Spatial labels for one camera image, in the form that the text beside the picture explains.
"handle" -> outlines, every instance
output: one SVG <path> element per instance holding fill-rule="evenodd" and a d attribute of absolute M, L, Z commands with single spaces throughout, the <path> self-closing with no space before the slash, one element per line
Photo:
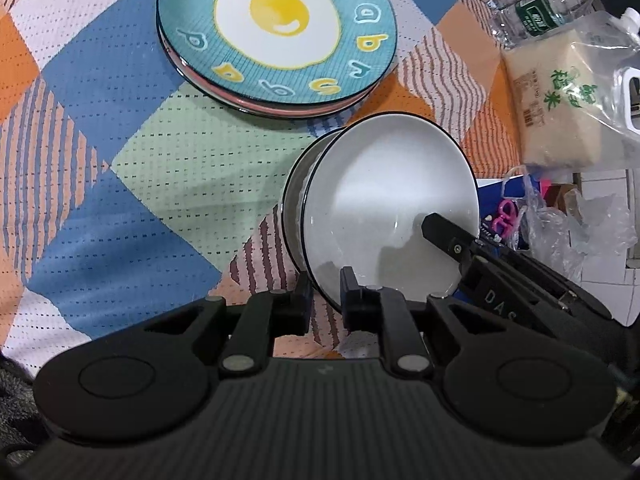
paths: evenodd
<path fill-rule="evenodd" d="M 632 79 L 640 80 L 640 70 L 637 68 L 627 68 L 622 73 L 622 97 L 625 102 L 625 123 L 626 127 L 629 128 L 632 132 L 636 134 L 640 134 L 640 130 L 636 128 L 631 120 L 631 93 L 629 91 L 629 83 Z"/>

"green fabric patch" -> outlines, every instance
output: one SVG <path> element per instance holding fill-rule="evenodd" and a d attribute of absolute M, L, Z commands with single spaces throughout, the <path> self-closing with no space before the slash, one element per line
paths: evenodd
<path fill-rule="evenodd" d="M 304 126 L 236 112 L 184 83 L 129 139 L 112 169 L 223 270 L 278 203 L 312 140 Z"/>

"white bowl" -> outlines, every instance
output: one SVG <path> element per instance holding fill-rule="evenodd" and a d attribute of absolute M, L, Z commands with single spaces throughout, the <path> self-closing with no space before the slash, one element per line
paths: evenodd
<path fill-rule="evenodd" d="M 300 154 L 293 168 L 291 168 L 282 191 L 282 199 L 280 200 L 282 238 L 298 272 L 306 270 L 300 241 L 300 210 L 302 209 L 302 197 L 306 180 L 311 173 L 312 166 L 318 160 L 318 156 L 324 152 L 324 149 L 341 131 L 342 128 L 318 137 L 305 148 L 305 151 Z"/>
<path fill-rule="evenodd" d="M 311 169 L 301 212 L 302 252 L 314 285 L 335 308 L 339 271 L 408 300 L 452 292 L 458 264 L 422 237 L 440 213 L 479 234 L 478 188 L 455 141 L 422 117 L 389 112 L 339 132 Z"/>

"egg yolk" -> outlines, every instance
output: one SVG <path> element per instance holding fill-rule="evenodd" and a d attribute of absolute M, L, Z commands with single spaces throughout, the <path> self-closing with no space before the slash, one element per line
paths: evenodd
<path fill-rule="evenodd" d="M 249 12 L 262 30 L 295 36 L 309 24 L 309 10 L 301 0 L 251 0 Z"/>

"screw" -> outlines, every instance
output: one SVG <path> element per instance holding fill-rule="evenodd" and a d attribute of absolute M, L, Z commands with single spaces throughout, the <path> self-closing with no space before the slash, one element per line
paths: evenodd
<path fill-rule="evenodd" d="M 234 354 L 222 361 L 222 366 L 230 372 L 245 372 L 253 368 L 255 362 L 248 355 Z"/>
<path fill-rule="evenodd" d="M 431 362 L 421 355 L 407 354 L 398 359 L 398 366 L 407 372 L 423 372 Z"/>

